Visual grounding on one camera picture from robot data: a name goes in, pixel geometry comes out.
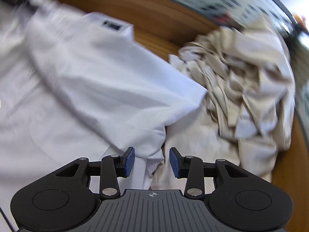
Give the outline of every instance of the pile of laundry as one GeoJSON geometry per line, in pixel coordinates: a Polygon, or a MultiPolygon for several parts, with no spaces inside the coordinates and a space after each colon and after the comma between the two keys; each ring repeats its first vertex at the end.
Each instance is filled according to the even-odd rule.
{"type": "MultiPolygon", "coordinates": [[[[165,161],[152,189],[182,189],[173,177],[170,147],[204,162],[224,158],[271,182],[278,151],[291,142],[295,81],[289,52],[274,27],[261,17],[239,32],[220,27],[171,55],[170,63],[208,90],[199,109],[166,130],[165,161]]],[[[205,192],[214,190],[205,178],[205,192]]]]}
{"type": "MultiPolygon", "coordinates": [[[[135,164],[119,179],[122,191],[184,190],[171,147],[271,180],[289,147],[295,86],[266,20],[198,36],[170,65],[134,41],[131,24],[54,0],[30,4],[36,10],[0,3],[0,207],[11,224],[22,187],[76,158],[99,161],[130,146],[135,164]]],[[[90,189],[98,192],[97,178],[90,189]]]]}

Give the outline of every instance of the beige cloth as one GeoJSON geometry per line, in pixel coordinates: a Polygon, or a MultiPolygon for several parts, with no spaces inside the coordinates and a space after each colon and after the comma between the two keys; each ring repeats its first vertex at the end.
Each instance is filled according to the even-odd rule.
{"type": "MultiPolygon", "coordinates": [[[[197,36],[170,63],[208,93],[198,110],[167,127],[165,161],[152,189],[184,190],[174,178],[169,149],[205,162],[224,158],[271,181],[278,151],[291,142],[295,82],[289,53],[276,30],[261,18],[242,32],[221,27],[197,36]]],[[[206,193],[214,189],[205,178],[206,193]]]]}

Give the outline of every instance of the crosshair marking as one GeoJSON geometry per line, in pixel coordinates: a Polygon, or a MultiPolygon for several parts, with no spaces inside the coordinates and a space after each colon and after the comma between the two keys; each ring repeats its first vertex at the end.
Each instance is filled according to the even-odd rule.
{"type": "Polygon", "coordinates": [[[154,197],[156,197],[158,194],[157,193],[155,193],[155,192],[151,192],[150,194],[148,194],[150,197],[152,197],[152,198],[154,198],[154,197]]]}

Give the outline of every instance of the wooden surface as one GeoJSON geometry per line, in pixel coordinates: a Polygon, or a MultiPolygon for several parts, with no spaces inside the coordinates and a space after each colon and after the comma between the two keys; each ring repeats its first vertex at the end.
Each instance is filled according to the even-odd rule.
{"type": "MultiPolygon", "coordinates": [[[[59,0],[91,12],[99,11],[134,24],[135,39],[168,60],[168,54],[198,34],[217,28],[202,16],[169,0],[59,0]]],[[[309,157],[297,117],[290,150],[279,154],[273,184],[289,193],[294,213],[287,226],[290,232],[309,232],[309,157]]]]}
{"type": "Polygon", "coordinates": [[[309,155],[296,115],[291,147],[278,155],[272,183],[286,191],[294,202],[294,212],[287,230],[309,232],[309,155]]]}
{"type": "Polygon", "coordinates": [[[98,11],[182,45],[217,25],[169,0],[59,0],[85,12],[98,11]]]}

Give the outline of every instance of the blue gripper pad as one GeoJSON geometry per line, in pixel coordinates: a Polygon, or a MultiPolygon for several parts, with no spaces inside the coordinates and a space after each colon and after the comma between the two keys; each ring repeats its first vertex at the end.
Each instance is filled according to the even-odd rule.
{"type": "Polygon", "coordinates": [[[129,177],[131,170],[134,165],[134,160],[135,160],[135,150],[133,147],[129,147],[129,154],[126,158],[126,165],[125,165],[125,176],[129,177]]]}
{"type": "Polygon", "coordinates": [[[176,178],[180,177],[179,161],[172,149],[170,149],[170,164],[176,178]]]}

